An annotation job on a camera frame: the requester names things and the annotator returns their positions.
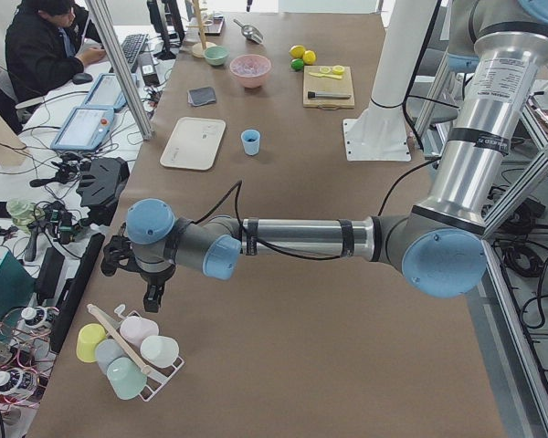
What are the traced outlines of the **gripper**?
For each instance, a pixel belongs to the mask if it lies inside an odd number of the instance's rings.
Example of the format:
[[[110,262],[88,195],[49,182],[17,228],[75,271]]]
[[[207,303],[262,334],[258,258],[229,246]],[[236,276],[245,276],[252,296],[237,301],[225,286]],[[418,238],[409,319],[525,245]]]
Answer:
[[[146,312],[158,312],[161,307],[165,283],[174,275],[176,265],[163,262],[160,264],[137,264],[141,278],[147,284],[143,297]]]

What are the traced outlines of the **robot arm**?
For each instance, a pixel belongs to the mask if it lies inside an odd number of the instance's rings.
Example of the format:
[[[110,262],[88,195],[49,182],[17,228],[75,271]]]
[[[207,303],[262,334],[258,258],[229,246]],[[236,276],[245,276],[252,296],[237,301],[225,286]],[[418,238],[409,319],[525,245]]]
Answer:
[[[158,199],[131,206],[125,230],[129,268],[148,284],[144,307],[157,311],[179,266],[228,279],[241,256],[274,252],[316,261],[360,256],[390,265],[433,297],[476,286],[486,269],[482,206],[509,153],[539,68],[548,63],[548,1],[456,1],[448,63],[474,67],[469,91],[426,199],[406,216],[362,221],[178,217]]]

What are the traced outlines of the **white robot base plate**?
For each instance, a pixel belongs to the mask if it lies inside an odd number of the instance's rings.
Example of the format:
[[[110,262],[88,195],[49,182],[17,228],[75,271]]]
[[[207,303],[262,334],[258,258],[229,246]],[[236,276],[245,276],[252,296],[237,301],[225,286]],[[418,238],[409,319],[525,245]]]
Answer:
[[[343,143],[349,162],[409,162],[406,127],[402,118],[380,121],[367,117],[342,121]]]

